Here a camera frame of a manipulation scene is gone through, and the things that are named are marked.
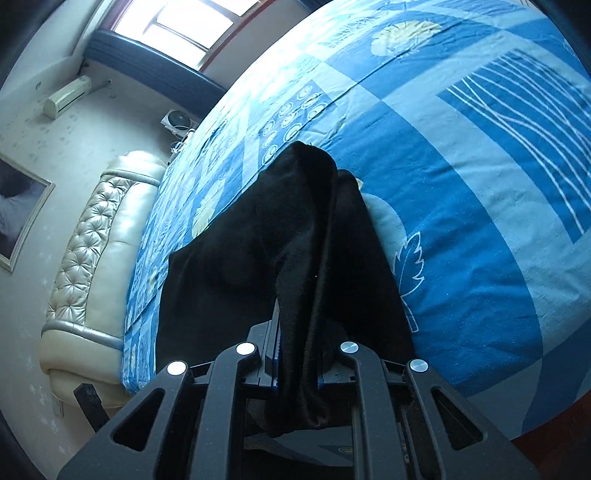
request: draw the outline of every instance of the white wall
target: white wall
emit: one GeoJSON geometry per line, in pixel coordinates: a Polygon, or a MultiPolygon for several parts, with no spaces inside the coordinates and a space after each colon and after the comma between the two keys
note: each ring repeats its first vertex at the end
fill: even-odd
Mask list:
{"type": "Polygon", "coordinates": [[[41,26],[0,89],[0,121],[8,119],[38,90],[56,90],[72,80],[82,63],[80,36],[113,0],[66,0],[41,26]]]}
{"type": "Polygon", "coordinates": [[[0,92],[0,157],[56,184],[15,271],[0,268],[0,410],[50,480],[93,433],[78,408],[65,406],[63,418],[53,414],[49,381],[38,363],[37,344],[61,257],[107,163],[131,150],[166,159],[175,140],[160,120],[177,105],[94,63],[84,73],[96,85],[112,79],[109,88],[83,98],[55,121],[41,113],[47,96],[78,71],[75,37],[95,3],[67,0],[29,43],[0,92]]]}
{"type": "Polygon", "coordinates": [[[308,15],[310,10],[298,0],[275,0],[230,40],[203,73],[230,88],[266,49],[308,15]]]}

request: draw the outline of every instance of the blue bedspread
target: blue bedspread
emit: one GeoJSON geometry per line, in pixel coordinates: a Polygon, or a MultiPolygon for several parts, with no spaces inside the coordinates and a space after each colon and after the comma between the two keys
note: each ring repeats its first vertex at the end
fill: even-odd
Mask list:
{"type": "Polygon", "coordinates": [[[129,290],[130,391],[154,375],[168,255],[294,140],[358,178],[418,354],[507,436],[591,388],[591,87],[571,48],[505,0],[335,0],[168,168],[129,290]]]}

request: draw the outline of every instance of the metal screw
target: metal screw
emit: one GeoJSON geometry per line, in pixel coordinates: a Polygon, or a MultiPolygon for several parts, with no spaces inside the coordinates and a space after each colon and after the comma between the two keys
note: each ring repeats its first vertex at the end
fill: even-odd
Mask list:
{"type": "Polygon", "coordinates": [[[426,372],[427,368],[429,368],[429,365],[425,360],[416,358],[410,362],[410,368],[415,372],[426,372]]]}
{"type": "Polygon", "coordinates": [[[256,350],[256,347],[250,342],[241,343],[236,347],[236,351],[240,355],[250,355],[256,350]]]}
{"type": "Polygon", "coordinates": [[[355,353],[359,350],[359,345],[355,342],[343,342],[340,344],[340,349],[345,353],[355,353]]]}
{"type": "Polygon", "coordinates": [[[183,373],[185,373],[186,369],[187,369],[187,364],[185,362],[181,362],[180,360],[177,360],[176,362],[171,362],[166,367],[166,371],[169,374],[175,375],[175,376],[182,375],[183,373]]]}

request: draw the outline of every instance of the wall-mounted air conditioner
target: wall-mounted air conditioner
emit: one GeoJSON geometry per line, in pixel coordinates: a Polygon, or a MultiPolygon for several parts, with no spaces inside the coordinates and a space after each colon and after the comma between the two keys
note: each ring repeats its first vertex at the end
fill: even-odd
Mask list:
{"type": "Polygon", "coordinates": [[[90,77],[83,75],[73,82],[68,83],[64,88],[50,96],[43,105],[43,113],[49,118],[56,119],[75,101],[88,95],[92,88],[90,77]]]}

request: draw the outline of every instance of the air conditioner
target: air conditioner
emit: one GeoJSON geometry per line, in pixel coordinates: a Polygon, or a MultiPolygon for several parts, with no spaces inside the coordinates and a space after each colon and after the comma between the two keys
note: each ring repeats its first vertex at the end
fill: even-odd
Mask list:
{"type": "Polygon", "coordinates": [[[56,119],[63,112],[68,110],[78,99],[88,95],[92,88],[90,77],[83,75],[73,82],[68,83],[64,88],[50,96],[43,105],[43,113],[49,118],[56,119]]]}
{"type": "Polygon", "coordinates": [[[160,123],[164,125],[166,130],[170,130],[175,137],[183,140],[191,129],[199,126],[201,121],[194,120],[181,110],[173,108],[168,111],[160,123]]]}

